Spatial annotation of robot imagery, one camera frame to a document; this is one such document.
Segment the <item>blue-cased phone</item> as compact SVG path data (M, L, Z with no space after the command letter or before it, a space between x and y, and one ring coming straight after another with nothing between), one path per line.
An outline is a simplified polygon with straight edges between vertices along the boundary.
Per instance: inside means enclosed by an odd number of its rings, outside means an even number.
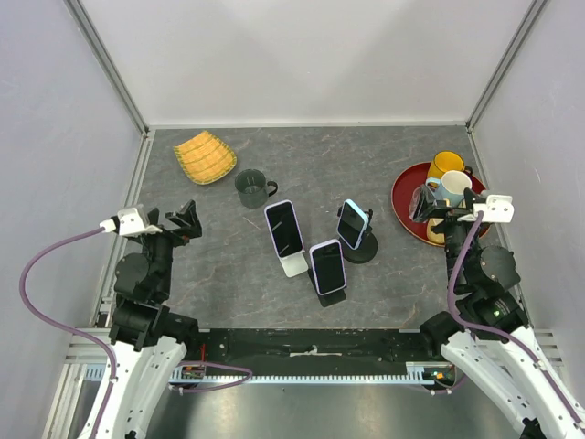
M351 250L356 250L369 225L369 216L355 201L346 199L339 210L338 218L338 236Z

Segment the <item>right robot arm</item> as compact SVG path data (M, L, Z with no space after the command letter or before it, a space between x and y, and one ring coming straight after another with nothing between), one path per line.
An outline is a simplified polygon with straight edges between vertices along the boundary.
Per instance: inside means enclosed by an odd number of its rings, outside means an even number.
M584 407L569 392L540 346L526 311L511 290L520 282L514 254L482 247L484 224L508 223L514 215L505 195L467 188L452 204L422 184L414 189L409 217L437 219L448 272L448 309L425 322L420 353L444 358L471 380L522 438L581 438Z

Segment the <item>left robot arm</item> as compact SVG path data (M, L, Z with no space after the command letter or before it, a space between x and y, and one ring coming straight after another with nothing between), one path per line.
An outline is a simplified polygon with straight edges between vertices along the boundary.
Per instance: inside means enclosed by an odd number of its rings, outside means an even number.
M201 237L196 203L189 200L159 223L158 209L120 210L101 223L140 245L115 266L115 304L108 335L108 359L96 402L82 438L143 438L173 370L200 350L197 321L165 305L171 289L173 251Z

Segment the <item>lavender-cased phone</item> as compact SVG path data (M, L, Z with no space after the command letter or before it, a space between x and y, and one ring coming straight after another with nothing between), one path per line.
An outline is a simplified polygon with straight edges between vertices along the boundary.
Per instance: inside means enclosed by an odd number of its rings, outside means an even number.
M315 244L309 250L315 290L325 296L346 287L346 272L341 243L331 239Z

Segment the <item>purple-cased phone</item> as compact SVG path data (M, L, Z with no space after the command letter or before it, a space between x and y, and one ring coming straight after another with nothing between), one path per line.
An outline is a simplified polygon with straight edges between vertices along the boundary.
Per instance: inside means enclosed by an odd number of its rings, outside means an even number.
M303 238L293 203L285 199L264 209L272 243L279 258L303 250Z

